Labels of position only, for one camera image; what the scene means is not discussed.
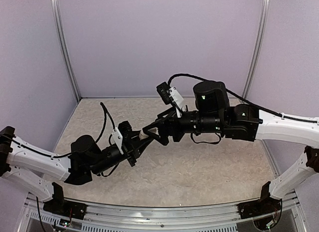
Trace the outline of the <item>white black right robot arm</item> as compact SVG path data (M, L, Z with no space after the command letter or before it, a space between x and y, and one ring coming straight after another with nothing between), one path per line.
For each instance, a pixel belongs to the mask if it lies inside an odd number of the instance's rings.
M297 161L278 178L267 182L255 202L255 210L265 214L289 191L319 171L319 120L298 117L243 100L231 106L229 91L223 82L205 80L193 88L196 110L189 111L175 87L162 83L157 91L165 104L172 107L159 114L156 121L144 127L140 138L153 138L162 145L169 137L175 142L184 134L191 136L215 133L234 140L278 140L302 144L305 150Z

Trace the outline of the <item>white earbud charging case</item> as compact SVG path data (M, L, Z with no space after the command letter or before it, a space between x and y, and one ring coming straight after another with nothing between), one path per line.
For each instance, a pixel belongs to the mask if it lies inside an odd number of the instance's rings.
M154 135L157 134L157 128L151 128L149 130L147 130L147 133L145 133L143 130L141 130L140 132L140 140L146 139L146 138L153 138L154 139Z

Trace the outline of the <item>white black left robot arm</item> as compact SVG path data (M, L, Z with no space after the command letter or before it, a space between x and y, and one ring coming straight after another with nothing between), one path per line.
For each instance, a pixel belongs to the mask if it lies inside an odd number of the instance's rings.
M63 215L70 204L63 197L63 189L56 183L47 181L40 174L80 186L92 181L92 176L101 176L108 169L112 171L127 160L134 166L152 138L141 139L139 131L129 131L116 144L100 149L89 135L79 137L71 144L71 151L58 155L31 145L14 134L11 126L0 132L0 176L19 184L34 194L42 202L49 202L57 213Z

